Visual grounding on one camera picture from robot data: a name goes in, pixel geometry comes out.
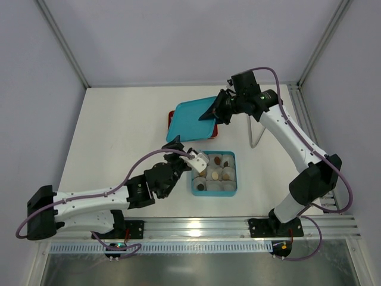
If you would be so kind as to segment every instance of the white wall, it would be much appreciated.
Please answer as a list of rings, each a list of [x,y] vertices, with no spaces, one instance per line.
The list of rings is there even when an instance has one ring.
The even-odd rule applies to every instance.
[[[34,250],[15,230],[40,186],[58,188],[85,90],[32,0],[1,1],[0,19],[0,277],[12,286]]]
[[[339,0],[46,0],[88,82],[296,82]],[[272,75],[258,72],[261,82]]]
[[[323,147],[338,153],[355,215],[381,269],[381,2],[353,1],[304,86]],[[348,195],[339,185],[341,201]]]

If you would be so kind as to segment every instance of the gray floor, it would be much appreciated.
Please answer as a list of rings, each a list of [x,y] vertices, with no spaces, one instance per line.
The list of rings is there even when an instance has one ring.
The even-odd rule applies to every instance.
[[[295,241],[290,257],[304,256],[317,241]],[[324,241],[303,262],[268,253],[136,256],[108,262],[103,255],[50,255],[42,285],[238,286],[359,285],[345,241]]]

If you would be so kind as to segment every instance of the red tray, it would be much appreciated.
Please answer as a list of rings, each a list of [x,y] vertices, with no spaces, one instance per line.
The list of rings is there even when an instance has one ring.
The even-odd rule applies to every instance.
[[[174,110],[172,110],[168,114],[168,129],[169,129],[169,126],[171,125],[173,114],[174,114]],[[212,136],[210,136],[209,139],[214,139],[215,137],[217,137],[217,135],[218,135],[218,127],[217,127],[217,124],[216,124],[216,125],[214,125]]]

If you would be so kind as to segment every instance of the white tabletop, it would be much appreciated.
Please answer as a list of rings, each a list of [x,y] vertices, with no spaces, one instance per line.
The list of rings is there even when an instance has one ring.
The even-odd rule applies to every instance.
[[[77,122],[59,191],[80,192],[117,185],[139,158],[166,144],[168,113],[181,102],[217,95],[223,86],[171,86],[88,89]],[[261,86],[262,90],[275,86]],[[281,96],[295,118],[286,85]],[[252,120],[253,134],[260,125]],[[185,150],[233,151],[238,191],[234,197],[196,197],[191,193],[190,172],[183,174],[170,196],[153,206],[128,210],[128,217],[266,216],[288,194],[298,175],[286,151],[265,131],[258,146],[249,145],[246,115],[218,126],[216,139],[185,142]],[[143,162],[133,176],[141,175],[161,154]],[[306,214],[322,214],[316,208]]]

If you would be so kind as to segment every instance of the teal plastic lid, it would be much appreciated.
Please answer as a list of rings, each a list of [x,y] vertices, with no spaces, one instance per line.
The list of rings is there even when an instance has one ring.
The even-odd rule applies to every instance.
[[[203,98],[180,103],[173,114],[168,129],[167,142],[180,135],[180,141],[195,141],[209,139],[213,134],[216,119],[199,121],[216,97]]]

